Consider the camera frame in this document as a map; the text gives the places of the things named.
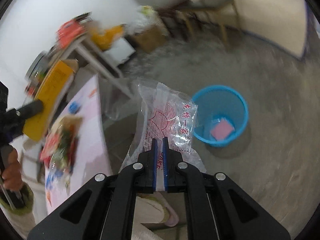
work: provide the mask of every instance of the transparent packaging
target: transparent packaging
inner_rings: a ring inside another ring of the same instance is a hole
[[[168,137],[169,147],[179,151],[185,162],[206,169],[192,149],[193,129],[196,123],[197,105],[187,95],[166,85],[146,79],[137,79],[136,86],[141,100],[137,128],[128,154],[121,169],[135,163],[139,153],[151,149],[152,139],[158,142],[156,190],[164,190],[162,139]]]

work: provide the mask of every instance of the pink sponge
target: pink sponge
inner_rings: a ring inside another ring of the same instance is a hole
[[[210,133],[217,141],[222,141],[234,130],[235,128],[226,119],[221,119],[221,121],[218,122],[218,124],[210,131]]]

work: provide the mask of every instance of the pink paper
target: pink paper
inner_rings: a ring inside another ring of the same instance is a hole
[[[210,133],[217,141],[222,141],[227,138],[234,130],[234,127],[227,120],[222,119],[211,130]]]
[[[98,77],[93,76],[79,90],[60,115],[68,114],[68,108],[73,101],[80,102],[81,108],[76,115],[81,116],[83,121],[78,132],[79,142],[69,192],[65,188],[46,190],[48,214],[65,202],[69,196],[75,193],[97,173],[103,173],[107,176],[113,174],[102,130],[98,87]],[[46,179],[48,175],[49,171],[46,169]]]

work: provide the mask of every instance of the blue trash bin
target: blue trash bin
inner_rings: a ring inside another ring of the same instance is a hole
[[[243,133],[249,111],[237,91],[227,86],[209,86],[197,92],[192,99],[198,105],[194,135],[199,140],[214,147],[224,147]],[[234,130],[226,138],[216,140],[211,131],[222,120],[227,121]]]

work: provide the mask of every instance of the person's finger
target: person's finger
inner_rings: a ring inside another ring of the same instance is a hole
[[[8,156],[8,163],[9,165],[12,163],[15,163],[18,159],[18,152],[17,150],[14,148],[12,150],[12,152],[10,152],[9,156]]]
[[[21,176],[15,176],[11,179],[5,180],[3,186],[5,189],[11,190],[11,191],[18,191],[22,189],[23,181],[21,179]]]
[[[2,178],[4,180],[7,180],[7,179],[10,179],[12,177],[15,177],[17,175],[21,176],[21,165],[20,163],[16,160],[15,163],[9,165],[5,170],[4,172],[2,173]]]

